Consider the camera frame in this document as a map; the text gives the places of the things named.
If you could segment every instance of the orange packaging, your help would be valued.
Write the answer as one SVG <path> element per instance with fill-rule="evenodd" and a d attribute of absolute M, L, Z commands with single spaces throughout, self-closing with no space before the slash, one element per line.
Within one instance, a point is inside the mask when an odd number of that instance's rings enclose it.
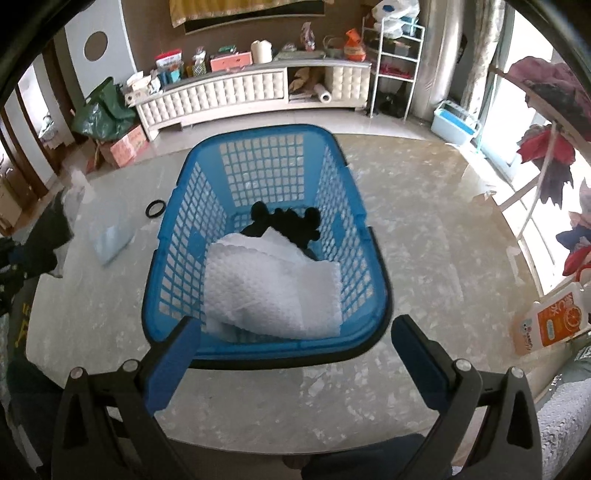
<path fill-rule="evenodd" d="M 588 329 L 583 293 L 575 282 L 548 300 L 535 302 L 525 319 L 514 324 L 515 351 L 525 355 Z"/>
<path fill-rule="evenodd" d="M 357 33 L 357 30 L 352 28 L 347 32 L 347 43 L 345 44 L 344 51 L 347 60 L 351 61 L 364 61 L 365 60 L 365 47 L 361 42 L 361 37 Z"/>
<path fill-rule="evenodd" d="M 105 161 L 115 168 L 131 165 L 133 159 L 147 146 L 148 139 L 141 125 L 133 127 L 117 142 L 99 144 Z"/>

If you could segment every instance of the red clothing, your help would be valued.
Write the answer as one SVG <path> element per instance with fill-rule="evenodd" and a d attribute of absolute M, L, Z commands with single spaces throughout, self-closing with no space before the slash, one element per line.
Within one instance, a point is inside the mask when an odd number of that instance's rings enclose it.
<path fill-rule="evenodd" d="M 587 254 L 591 253 L 591 246 L 579 248 L 574 252 L 571 252 L 564 262 L 564 271 L 562 275 L 568 277 L 575 273 L 579 267 L 583 265 Z"/>
<path fill-rule="evenodd" d="M 521 144 L 517 153 L 521 155 L 522 163 L 545 157 L 550 143 L 550 133 L 549 129 L 545 130 L 539 135 L 528 138 Z M 553 157 L 565 165 L 574 163 L 574 147 L 562 135 L 559 135 L 556 139 Z"/>

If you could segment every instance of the pink box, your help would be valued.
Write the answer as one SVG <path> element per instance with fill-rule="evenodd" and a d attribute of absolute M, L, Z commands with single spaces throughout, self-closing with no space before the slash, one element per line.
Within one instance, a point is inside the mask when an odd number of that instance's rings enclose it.
<path fill-rule="evenodd" d="M 218 57 L 209 61 L 212 72 L 235 69 L 237 67 L 244 67 L 250 64 L 252 64 L 252 55 L 249 51 L 225 55 L 223 57 Z"/>

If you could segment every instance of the green bag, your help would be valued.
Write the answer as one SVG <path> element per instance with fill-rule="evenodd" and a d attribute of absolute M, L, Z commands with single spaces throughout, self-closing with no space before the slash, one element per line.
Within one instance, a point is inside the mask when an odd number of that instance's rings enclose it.
<path fill-rule="evenodd" d="M 72 120 L 72 131 L 99 141 L 123 137 L 135 123 L 135 110 L 127 107 L 113 77 L 108 77 L 86 98 Z"/>

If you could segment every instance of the metal shelf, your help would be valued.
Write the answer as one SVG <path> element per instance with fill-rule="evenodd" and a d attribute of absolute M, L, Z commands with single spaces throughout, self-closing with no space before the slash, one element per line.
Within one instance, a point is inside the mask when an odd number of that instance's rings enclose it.
<path fill-rule="evenodd" d="M 375 75 L 375 70 L 372 69 L 371 70 L 372 75 Z M 392 79 L 392 80 L 402 80 L 403 82 L 409 82 L 409 83 L 414 83 L 414 79 L 406 79 L 404 77 L 397 77 L 396 75 L 390 75 L 389 73 L 379 73 L 380 77 L 384 77 L 387 79 Z"/>
<path fill-rule="evenodd" d="M 374 52 L 374 53 L 376 53 L 376 54 L 377 54 L 377 53 L 379 53 L 379 51 L 378 51 L 378 50 L 376 50 L 375 48 L 368 47 L 368 46 L 366 46 L 366 48 L 367 48 L 369 51 L 372 51 L 372 52 Z M 412 61 L 412 62 L 414 62 L 414 63 L 418 63 L 418 59 L 414 59 L 414 58 L 412 58 L 412 57 L 405 57 L 405 56 L 403 56 L 403 55 L 396 55 L 395 53 L 390 53 L 390 52 L 387 52 L 387 51 L 383 51 L 383 52 L 382 52 L 382 55 L 386 55 L 387 57 L 392 57 L 392 58 L 395 58 L 395 59 L 400 59 L 400 60 L 408 60 L 408 61 Z"/>
<path fill-rule="evenodd" d="M 387 51 L 384 51 L 384 20 L 382 20 L 382 22 L 381 22 L 381 29 L 377 30 L 374 27 L 366 27 L 365 26 L 365 17 L 363 18 L 362 26 L 361 26 L 361 38 L 365 38 L 365 31 L 366 30 L 373 30 L 375 32 L 378 32 L 378 34 L 379 34 L 379 48 L 376 50 L 375 48 L 366 47 L 368 51 L 374 52 L 378 56 L 374 67 L 372 67 L 370 69 L 370 72 L 374 74 L 374 88 L 373 88 L 371 103 L 370 103 L 370 107 L 369 107 L 369 117 L 370 118 L 373 117 L 373 115 L 374 115 L 375 98 L 376 98 L 376 94 L 378 93 L 378 80 L 380 77 L 382 77 L 382 78 L 387 78 L 387 79 L 392 79 L 392 80 L 399 80 L 401 82 L 408 82 L 411 84 L 410 93 L 408 94 L 408 101 L 407 101 L 406 110 L 404 111 L 404 121 L 406 121 L 406 119 L 407 119 L 408 111 L 410 110 L 410 104 L 413 101 L 414 88 L 416 86 L 415 80 L 418 75 L 418 67 L 421 63 L 421 53 L 423 52 L 423 40 L 425 38 L 425 27 L 422 27 L 421 25 L 417 25 L 417 24 L 412 24 L 409 22 L 403 22 L 403 23 L 405 25 L 410 25 L 411 27 L 415 28 L 415 30 L 417 32 L 420 32 L 421 38 L 413 37 L 411 35 L 402 35 L 401 37 L 399 37 L 399 38 L 407 38 L 409 40 L 414 40 L 414 41 L 418 42 L 418 55 L 417 55 L 416 59 L 413 57 L 405 57 L 403 55 L 396 55 L 394 53 L 389 53 Z M 382 56 L 392 57 L 392 58 L 400 59 L 400 60 L 411 61 L 411 62 L 415 63 L 416 66 L 414 68 L 414 77 L 412 79 L 407 79 L 404 77 L 399 77 L 397 75 L 390 75 L 388 73 L 381 73 L 379 71 L 379 67 L 382 62 Z"/>

